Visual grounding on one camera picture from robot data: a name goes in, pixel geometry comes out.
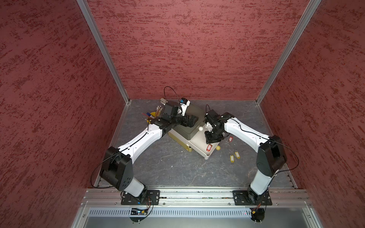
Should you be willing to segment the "olive top drawer white knob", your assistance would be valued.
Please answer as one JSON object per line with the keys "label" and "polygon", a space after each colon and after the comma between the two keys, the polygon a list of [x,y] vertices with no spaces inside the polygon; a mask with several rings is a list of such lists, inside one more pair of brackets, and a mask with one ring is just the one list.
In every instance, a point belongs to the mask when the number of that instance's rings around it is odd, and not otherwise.
{"label": "olive top drawer white knob", "polygon": [[198,132],[201,132],[205,125],[205,112],[200,114],[191,114],[197,116],[199,120],[196,122],[194,127],[186,127],[185,129],[185,138],[187,140],[191,140]]}

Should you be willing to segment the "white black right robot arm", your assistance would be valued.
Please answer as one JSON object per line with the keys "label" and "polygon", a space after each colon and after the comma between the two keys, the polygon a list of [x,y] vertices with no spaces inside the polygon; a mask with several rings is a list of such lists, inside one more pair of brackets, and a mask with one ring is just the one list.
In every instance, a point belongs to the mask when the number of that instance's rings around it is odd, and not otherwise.
{"label": "white black right robot arm", "polygon": [[248,192],[252,197],[263,195],[268,190],[274,175],[287,162],[281,138],[262,134],[230,113],[219,115],[210,110],[205,114],[205,123],[212,127],[211,130],[204,132],[207,143],[218,143],[223,140],[223,134],[228,133],[242,140],[257,153],[258,171]]}

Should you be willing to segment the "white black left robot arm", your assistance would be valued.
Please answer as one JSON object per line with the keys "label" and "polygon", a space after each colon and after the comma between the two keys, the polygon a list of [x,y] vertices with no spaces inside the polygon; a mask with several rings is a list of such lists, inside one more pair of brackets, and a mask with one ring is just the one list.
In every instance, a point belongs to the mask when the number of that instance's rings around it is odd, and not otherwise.
{"label": "white black left robot arm", "polygon": [[186,98],[181,98],[179,102],[167,101],[162,113],[156,114],[142,133],[118,148],[109,147],[101,163],[100,177],[118,191],[142,198],[146,186],[134,177],[134,162],[150,145],[174,127],[194,127],[199,118],[186,113],[190,103]]}

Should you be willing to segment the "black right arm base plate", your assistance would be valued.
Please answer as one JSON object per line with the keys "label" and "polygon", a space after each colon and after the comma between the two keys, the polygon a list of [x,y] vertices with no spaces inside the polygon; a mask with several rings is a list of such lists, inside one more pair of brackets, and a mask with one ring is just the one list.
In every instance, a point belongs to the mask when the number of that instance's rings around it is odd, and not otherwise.
{"label": "black right arm base plate", "polygon": [[257,195],[254,191],[233,191],[233,200],[236,206],[272,206],[269,191]]}

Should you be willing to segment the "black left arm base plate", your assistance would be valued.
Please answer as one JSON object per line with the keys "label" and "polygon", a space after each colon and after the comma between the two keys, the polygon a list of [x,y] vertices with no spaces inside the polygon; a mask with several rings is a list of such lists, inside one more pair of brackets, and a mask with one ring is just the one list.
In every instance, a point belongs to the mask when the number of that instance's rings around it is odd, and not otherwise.
{"label": "black left arm base plate", "polygon": [[158,205],[159,199],[160,199],[159,190],[145,190],[138,197],[135,197],[130,193],[123,192],[121,194],[121,205],[152,206],[152,205]]}

